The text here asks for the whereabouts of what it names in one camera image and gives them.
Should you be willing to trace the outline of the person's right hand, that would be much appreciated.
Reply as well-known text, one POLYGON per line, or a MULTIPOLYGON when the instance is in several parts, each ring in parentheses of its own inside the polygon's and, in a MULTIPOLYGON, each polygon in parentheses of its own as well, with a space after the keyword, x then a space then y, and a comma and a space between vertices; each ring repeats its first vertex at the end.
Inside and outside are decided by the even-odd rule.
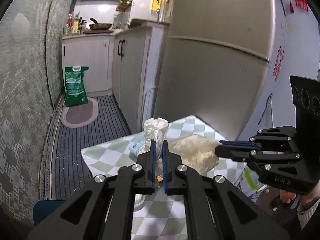
MULTIPOLYGON (((300 197, 300 202, 303 204, 312 202, 315 198, 317 198, 314 192, 311 192, 308 195, 303 195, 300 197)), ((285 190, 280 190, 280 199, 283 203, 290 203, 292 200, 296 198, 297 194, 285 190)))

